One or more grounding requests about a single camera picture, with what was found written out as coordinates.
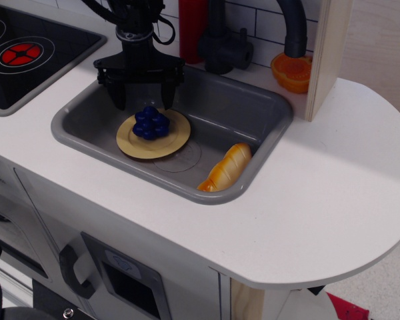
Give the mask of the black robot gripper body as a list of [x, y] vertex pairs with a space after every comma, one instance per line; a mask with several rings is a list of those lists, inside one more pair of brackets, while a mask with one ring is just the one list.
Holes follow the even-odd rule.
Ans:
[[122, 83], [170, 83], [184, 82], [185, 61], [158, 51], [153, 44], [157, 38], [154, 28], [141, 33], [115, 29], [122, 51], [100, 58], [93, 65], [101, 84]]

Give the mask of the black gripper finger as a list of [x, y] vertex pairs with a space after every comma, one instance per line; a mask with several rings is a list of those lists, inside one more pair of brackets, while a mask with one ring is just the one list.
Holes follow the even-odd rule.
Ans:
[[163, 82], [161, 84], [161, 100], [165, 110], [172, 108], [176, 88], [179, 84], [175, 82]]
[[125, 85], [121, 82], [106, 84], [107, 92], [114, 104], [119, 110], [124, 110], [126, 106]]

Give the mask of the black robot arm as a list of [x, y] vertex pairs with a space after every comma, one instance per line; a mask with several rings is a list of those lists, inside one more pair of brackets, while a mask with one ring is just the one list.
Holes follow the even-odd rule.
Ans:
[[182, 58], [164, 54], [154, 47], [162, 42], [153, 25], [159, 21], [172, 26], [161, 16], [165, 8], [162, 1], [109, 1], [106, 9], [96, 1], [84, 1], [94, 13], [115, 25], [115, 34], [121, 42], [122, 52], [100, 58], [93, 65], [97, 70], [98, 83], [103, 85], [116, 108], [126, 106], [125, 86], [128, 83], [161, 85], [161, 100], [168, 110], [173, 106], [176, 87], [184, 81]]

